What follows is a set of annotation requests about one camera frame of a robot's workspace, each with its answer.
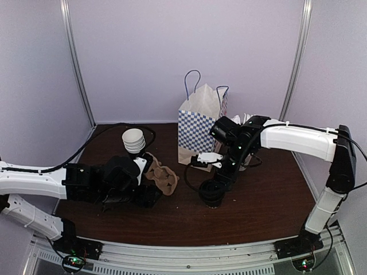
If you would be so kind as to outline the brown cardboard cup carrier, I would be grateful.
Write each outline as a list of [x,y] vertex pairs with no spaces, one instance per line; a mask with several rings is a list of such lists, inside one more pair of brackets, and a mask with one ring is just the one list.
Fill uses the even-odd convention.
[[177,188],[179,176],[168,166],[162,163],[151,153],[147,152],[153,161],[147,172],[144,173],[148,180],[153,180],[155,185],[163,192],[165,196],[171,196]]

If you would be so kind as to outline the stack of paper cups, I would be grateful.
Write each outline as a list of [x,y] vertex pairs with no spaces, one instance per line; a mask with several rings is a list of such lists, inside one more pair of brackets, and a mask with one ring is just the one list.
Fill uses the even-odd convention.
[[146,145],[143,131],[130,128],[123,132],[122,141],[130,158],[136,159]]

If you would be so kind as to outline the blue checkered paper bag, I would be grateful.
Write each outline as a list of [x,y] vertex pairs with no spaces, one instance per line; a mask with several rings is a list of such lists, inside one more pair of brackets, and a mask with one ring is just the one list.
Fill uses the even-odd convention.
[[221,144],[209,132],[227,114],[228,106],[227,85],[213,89],[208,84],[199,87],[197,81],[193,92],[189,92],[187,77],[194,72],[200,71],[190,70],[184,77],[186,100],[178,109],[178,162],[184,165],[199,153],[219,152]]

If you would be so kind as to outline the black and white paper cup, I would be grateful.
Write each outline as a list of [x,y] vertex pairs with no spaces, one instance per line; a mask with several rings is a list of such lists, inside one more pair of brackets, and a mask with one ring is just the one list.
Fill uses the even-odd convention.
[[216,209],[219,208],[222,204],[222,199],[217,200],[217,201],[205,201],[205,204],[207,207],[211,208],[211,209]]

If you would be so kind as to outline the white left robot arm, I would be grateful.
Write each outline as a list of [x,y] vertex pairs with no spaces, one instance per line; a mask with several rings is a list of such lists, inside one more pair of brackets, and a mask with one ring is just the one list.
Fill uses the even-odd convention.
[[26,167],[1,162],[1,213],[25,227],[59,241],[69,254],[83,246],[75,224],[26,202],[23,195],[40,195],[91,204],[132,202],[151,208],[162,196],[154,185],[142,183],[150,159],[114,156],[103,166],[65,164],[61,167]]

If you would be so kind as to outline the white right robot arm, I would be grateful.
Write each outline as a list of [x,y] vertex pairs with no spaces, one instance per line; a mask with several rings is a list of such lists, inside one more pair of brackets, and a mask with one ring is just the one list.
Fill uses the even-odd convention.
[[281,122],[265,116],[252,116],[243,125],[226,116],[218,119],[210,135],[228,147],[214,180],[228,189],[236,181],[240,165],[261,148],[280,149],[311,155],[330,162],[329,177],[316,205],[308,215],[294,248],[305,253],[337,208],[355,187],[356,155],[349,128],[316,128]]

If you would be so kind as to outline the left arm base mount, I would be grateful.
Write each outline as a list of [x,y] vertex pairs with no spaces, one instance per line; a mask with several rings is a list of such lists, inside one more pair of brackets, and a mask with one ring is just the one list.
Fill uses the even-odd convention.
[[53,247],[57,251],[92,260],[100,258],[103,248],[101,242],[79,238],[76,235],[75,224],[67,219],[61,218],[61,223],[63,226],[61,237],[53,241]]

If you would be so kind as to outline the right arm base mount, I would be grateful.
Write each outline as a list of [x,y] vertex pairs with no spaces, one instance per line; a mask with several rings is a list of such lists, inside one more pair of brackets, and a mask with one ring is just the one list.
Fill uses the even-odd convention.
[[276,241],[274,246],[278,259],[311,253],[324,247],[320,234],[313,234],[305,229],[297,237]]

